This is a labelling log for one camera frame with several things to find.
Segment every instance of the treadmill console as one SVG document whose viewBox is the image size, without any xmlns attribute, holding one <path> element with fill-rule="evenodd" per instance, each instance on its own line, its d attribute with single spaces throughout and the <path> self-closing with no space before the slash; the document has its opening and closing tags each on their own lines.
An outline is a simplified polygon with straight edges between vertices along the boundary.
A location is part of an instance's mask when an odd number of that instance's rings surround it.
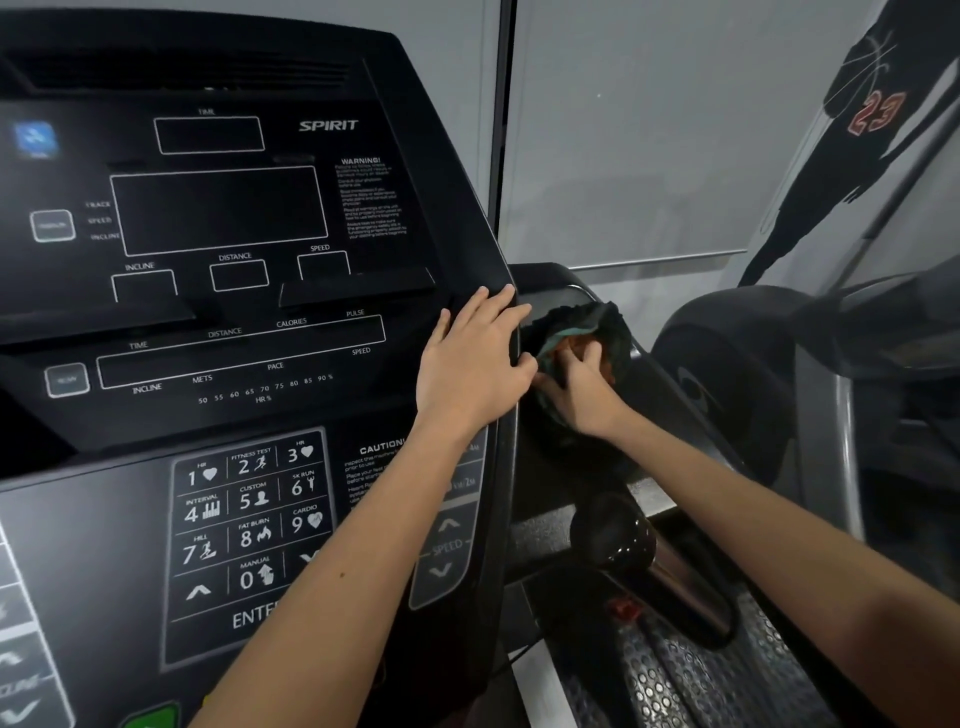
<svg viewBox="0 0 960 728">
<path fill-rule="evenodd" d="M 439 309 L 509 273 L 392 36 L 3 20 L 0 728 L 186 725 L 402 445 Z M 483 689 L 514 432 L 457 466 L 365 723 Z"/>
</svg>

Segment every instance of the cloth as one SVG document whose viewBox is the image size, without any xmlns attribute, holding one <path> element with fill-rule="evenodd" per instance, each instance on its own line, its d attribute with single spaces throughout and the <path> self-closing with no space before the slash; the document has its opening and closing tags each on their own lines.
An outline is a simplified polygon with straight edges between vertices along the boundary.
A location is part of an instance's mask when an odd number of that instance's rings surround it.
<svg viewBox="0 0 960 728">
<path fill-rule="evenodd" d="M 528 351 L 536 351 L 540 371 L 566 384 L 557 352 L 570 348 L 579 358 L 591 341 L 603 346 L 600 373 L 614 388 L 630 367 L 630 348 L 633 337 L 615 303 L 584 303 L 578 306 L 560 306 L 537 319 L 524 333 Z M 542 392 L 536 400 L 555 423 L 569 428 L 553 402 Z"/>
</svg>

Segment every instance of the forearm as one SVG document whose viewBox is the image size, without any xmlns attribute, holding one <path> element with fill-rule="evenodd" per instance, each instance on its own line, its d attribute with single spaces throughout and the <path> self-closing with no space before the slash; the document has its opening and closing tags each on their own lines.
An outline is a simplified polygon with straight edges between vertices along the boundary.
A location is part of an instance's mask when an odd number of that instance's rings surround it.
<svg viewBox="0 0 960 728">
<path fill-rule="evenodd" d="M 901 725 L 960 722 L 960 607 L 636 413 L 614 430 L 609 439 L 889 717 Z"/>
<path fill-rule="evenodd" d="M 418 422 L 238 656 L 193 728 L 352 726 L 469 434 Z"/>
</svg>

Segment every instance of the perforated metal surface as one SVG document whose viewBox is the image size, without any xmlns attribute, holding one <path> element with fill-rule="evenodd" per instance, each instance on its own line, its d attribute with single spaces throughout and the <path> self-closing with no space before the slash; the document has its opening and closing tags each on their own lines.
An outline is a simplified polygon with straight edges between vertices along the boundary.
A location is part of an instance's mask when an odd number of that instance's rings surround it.
<svg viewBox="0 0 960 728">
<path fill-rule="evenodd" d="M 703 649 L 645 614 L 616 631 L 626 686 L 643 728 L 829 728 L 839 726 L 782 637 L 750 594 L 730 645 Z M 575 675 L 561 675 L 581 728 L 606 728 L 600 705 Z"/>
</svg>

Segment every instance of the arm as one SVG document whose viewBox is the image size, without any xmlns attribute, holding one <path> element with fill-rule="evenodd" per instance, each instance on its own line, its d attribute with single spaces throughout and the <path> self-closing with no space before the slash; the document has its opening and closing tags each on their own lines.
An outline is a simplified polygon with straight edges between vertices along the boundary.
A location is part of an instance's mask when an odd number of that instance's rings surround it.
<svg viewBox="0 0 960 728">
<path fill-rule="evenodd" d="M 529 305 L 481 288 L 447 332 L 444 310 L 417 380 L 410 436 L 280 600 L 191 728 L 352 726 L 396 608 L 457 461 L 477 430 L 513 407 L 537 370 L 508 345 Z"/>
<path fill-rule="evenodd" d="M 621 448 L 840 670 L 901 726 L 960 725 L 960 606 L 804 509 L 630 409 L 600 346 L 535 384 L 580 431 Z"/>
</svg>

